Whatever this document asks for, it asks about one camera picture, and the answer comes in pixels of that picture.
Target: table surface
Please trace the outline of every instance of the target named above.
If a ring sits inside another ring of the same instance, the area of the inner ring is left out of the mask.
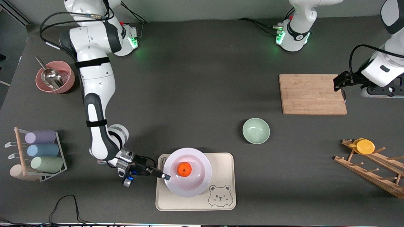
[[[57,40],[64,29],[45,35]],[[155,178],[137,177],[124,187],[116,169],[97,164],[88,153],[90,135],[77,84],[64,95],[36,88],[40,67],[34,56],[73,61],[45,45],[32,27],[0,111],[0,144],[15,141],[14,126],[57,130],[68,170],[45,182],[12,178],[8,172],[19,161],[7,156],[17,149],[3,148],[1,216],[45,222],[61,196],[74,194],[81,217],[99,223],[402,226],[404,200],[332,157],[349,152],[339,140],[360,137],[387,147],[387,156],[402,155],[403,100],[362,98],[356,86],[346,89],[347,115],[283,115],[278,79],[279,74],[339,74],[348,69],[354,46],[381,46],[389,35],[379,17],[320,18],[313,30],[301,51],[289,53],[248,21],[150,23],[144,25],[138,50],[109,55],[116,92],[106,116],[109,124],[127,127],[128,149],[154,159],[182,147],[234,157],[233,210],[161,212],[155,207]],[[354,68],[371,53],[358,50]],[[271,127],[264,144],[248,144],[242,137],[242,124],[253,117]],[[352,161],[375,167],[359,155]],[[391,173],[381,170],[380,175]],[[54,221],[75,219],[72,199],[62,201]]]

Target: metal rack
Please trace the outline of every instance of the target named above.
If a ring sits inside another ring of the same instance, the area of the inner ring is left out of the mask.
[[[18,130],[20,133],[23,133],[23,134],[27,134],[27,133],[30,132],[30,131],[26,131],[26,130],[22,130],[22,129],[14,129],[14,131],[16,131],[16,130]],[[42,181],[46,181],[46,180],[48,180],[48,179],[50,179],[50,178],[52,178],[52,177],[54,177],[54,176],[56,176],[56,175],[58,175],[58,174],[60,174],[60,173],[67,170],[66,160],[65,160],[65,157],[64,157],[64,154],[63,154],[63,151],[62,151],[62,147],[61,147],[61,144],[60,144],[59,134],[57,132],[55,132],[55,134],[56,134],[56,142],[57,142],[57,145],[59,146],[59,151],[60,151],[58,156],[61,157],[62,161],[63,161],[62,168],[59,171],[57,171],[56,173],[43,173],[43,172],[25,171],[25,172],[23,172],[23,174],[41,176],[39,178],[39,181],[42,182]],[[29,144],[24,143],[24,145],[21,144],[21,147],[27,147],[27,145],[29,145]],[[6,143],[4,145],[4,147],[6,147],[6,148],[10,147],[10,146],[17,146],[17,142],[8,142],[8,143]],[[20,155],[18,153],[13,153],[13,154],[8,156],[8,159],[13,159],[13,158],[20,158]],[[24,158],[24,157],[23,157],[23,159],[31,162],[31,159],[27,159],[27,158]]]

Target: black cable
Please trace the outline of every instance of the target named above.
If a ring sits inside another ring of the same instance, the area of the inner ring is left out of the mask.
[[[136,15],[136,16],[140,17],[145,23],[147,23],[147,21],[146,21],[142,16],[140,16],[139,14],[137,14],[137,13],[133,12],[132,10],[130,10],[130,9],[126,6],[126,4],[125,4],[124,2],[121,1],[121,5],[122,5],[125,9],[129,10],[129,12],[131,12],[134,16]]]
[[[34,225],[34,227],[40,227],[40,226],[53,226],[53,225],[54,225],[54,223],[50,223],[50,222],[44,222],[44,223],[41,223],[41,224]]]
[[[272,26],[266,25],[266,24],[264,24],[264,23],[261,23],[261,22],[259,22],[259,21],[257,21],[257,20],[250,19],[250,18],[240,18],[239,20],[241,20],[241,21],[250,21],[250,22],[259,24],[259,25],[261,25],[261,26],[263,26],[263,27],[272,28]]]
[[[292,13],[295,11],[295,8],[293,7],[293,8],[291,8],[289,11],[288,11],[288,13],[286,14],[286,16],[285,16],[285,19],[284,20],[286,20],[290,15],[292,15]]]
[[[2,217],[0,217],[0,221],[1,221],[1,222],[6,222],[6,223],[10,223],[10,224],[12,224],[13,226],[26,226],[26,227],[31,227],[31,226],[32,226],[32,225],[26,224],[26,223],[14,223],[14,222],[11,222],[11,221],[9,221],[8,219],[2,218]]]
[[[111,165],[109,162],[107,162],[107,165],[108,165],[109,167],[113,168],[113,169],[116,168],[116,166]]]
[[[266,31],[264,28],[261,27],[261,26],[264,26],[264,27],[267,27],[267,28],[272,28],[272,27],[270,27],[270,26],[268,26],[266,24],[263,24],[263,23],[261,23],[259,21],[256,21],[256,20],[253,20],[253,19],[250,19],[250,18],[240,18],[239,20],[250,21],[253,24],[255,24],[259,29],[261,29],[261,31],[265,32],[266,34],[272,35],[272,33]]]
[[[373,50],[375,50],[375,51],[379,51],[379,52],[382,52],[382,53],[385,53],[385,54],[387,54],[387,55],[391,55],[391,56],[394,56],[394,57],[404,58],[404,55],[399,55],[399,54],[391,53],[391,52],[389,52],[389,51],[382,50],[382,49],[379,49],[379,48],[374,47],[374,46],[371,46],[371,45],[367,45],[367,44],[357,45],[357,46],[355,46],[355,47],[352,49],[351,54],[350,54],[350,56],[349,56],[349,73],[350,73],[351,75],[353,75],[353,71],[352,71],[352,57],[353,57],[353,55],[354,55],[355,50],[358,49],[358,48],[361,47],[361,46],[364,46],[364,47],[367,47],[367,48],[373,49]]]
[[[51,41],[49,41],[49,40],[43,38],[42,33],[43,33],[43,31],[45,31],[46,29],[51,28],[51,27],[56,26],[56,25],[60,25],[60,24],[73,23],[73,22],[78,23],[78,22],[103,21],[103,20],[107,21],[107,20],[113,18],[113,17],[115,16],[115,13],[114,13],[114,11],[111,9],[111,7],[109,6],[108,0],[103,0],[103,2],[104,2],[104,4],[105,4],[105,8],[106,8],[106,10],[107,10],[107,13],[106,13],[105,15],[108,15],[108,16],[105,17],[105,18],[102,18],[102,19],[89,19],[89,20],[79,20],[79,21],[74,21],[74,20],[73,20],[73,21],[64,21],[64,22],[54,23],[54,24],[48,25],[48,26],[46,26],[45,28],[43,28],[43,26],[45,25],[45,23],[46,23],[51,17],[53,17],[53,16],[55,16],[55,15],[59,15],[59,14],[69,14],[69,15],[72,15],[72,14],[73,14],[73,15],[88,16],[88,15],[85,14],[85,13],[70,13],[70,12],[58,12],[58,13],[53,13],[53,14],[51,14],[50,16],[48,16],[48,17],[41,23],[41,26],[40,26],[40,29],[39,29],[39,35],[40,35],[41,39],[42,39],[45,43],[49,43],[49,44],[52,44],[53,46],[58,47],[60,50],[62,50],[63,52],[65,52],[67,55],[69,55],[75,62],[77,62],[77,59],[76,59],[75,56],[73,56],[72,54],[70,54],[65,48],[61,47],[60,45],[58,45],[58,44],[56,44],[56,43],[54,43],[54,42],[51,42]]]
[[[134,14],[133,12],[131,12],[131,10],[130,10],[126,5],[122,4],[122,2],[121,2],[121,5],[122,5],[125,9],[127,9],[127,10],[136,18],[136,20],[137,20],[139,23],[144,24],[143,21],[141,21],[141,20],[136,16],[136,14]]]
[[[75,206],[76,206],[76,219],[77,219],[77,221],[80,222],[80,223],[82,223],[82,224],[84,224],[84,225],[88,225],[88,224],[86,224],[86,223],[90,223],[89,221],[86,221],[86,220],[83,220],[83,219],[80,218],[80,212],[79,212],[79,210],[78,210],[77,200],[76,200],[76,197],[75,197],[74,195],[65,195],[65,196],[61,197],[61,198],[57,201],[57,203],[56,203],[56,205],[55,205],[55,208],[53,209],[53,211],[52,211],[52,212],[50,213],[50,215],[49,215],[49,218],[48,218],[49,222],[53,224],[52,216],[53,216],[53,214],[55,213],[55,211],[57,210],[57,207],[58,207],[58,205],[59,205],[59,202],[60,202],[63,198],[68,197],[68,196],[72,196],[73,199],[74,199],[74,204],[75,204]]]
[[[157,164],[156,164],[156,162],[154,161],[154,159],[152,159],[151,157],[147,157],[147,156],[142,156],[142,158],[146,158],[146,159],[152,161],[152,162],[153,162],[153,167],[154,167],[154,168],[157,168]]]

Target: green indicator light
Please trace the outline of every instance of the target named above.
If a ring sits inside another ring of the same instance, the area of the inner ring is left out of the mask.
[[[131,45],[133,48],[137,48],[137,39],[136,39],[136,38],[128,37],[128,40],[129,40],[129,42],[130,42],[130,45]]]
[[[307,34],[307,38],[306,38],[306,40],[304,41],[304,44],[307,43],[307,40],[309,39],[309,36],[310,36],[310,32]]]
[[[282,31],[282,33],[279,34],[278,36],[279,36],[279,38],[276,39],[276,42],[277,42],[278,44],[281,44],[282,41],[283,41],[283,37],[285,36],[285,32]]]

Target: robotic arm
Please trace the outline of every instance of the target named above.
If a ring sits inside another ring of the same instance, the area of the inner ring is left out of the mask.
[[[96,18],[107,15],[119,4],[120,0],[65,0],[68,12],[86,13]],[[73,15],[73,18],[75,21],[88,20],[84,15]],[[132,175],[152,175],[169,180],[170,176],[155,165],[147,165],[147,159],[126,149],[128,130],[120,124],[108,127],[105,118],[105,109],[115,92],[114,72],[107,54],[124,56],[137,48],[136,29],[121,25],[116,17],[78,24],[80,27],[62,33],[59,41],[62,47],[77,56],[76,67],[84,87],[84,106],[91,136],[90,154],[106,161],[110,167],[117,167],[125,186],[132,183]]]
[[[292,19],[287,18],[274,26],[277,29],[276,44],[291,52],[302,49],[307,43],[310,28],[317,19],[316,6],[330,6],[341,3],[343,0],[289,0],[295,9]]]
[[[376,51],[356,73],[343,72],[334,79],[334,90],[363,84],[364,97],[403,98],[404,76],[404,0],[386,0],[380,10],[381,20],[391,38],[384,44],[384,51]]]

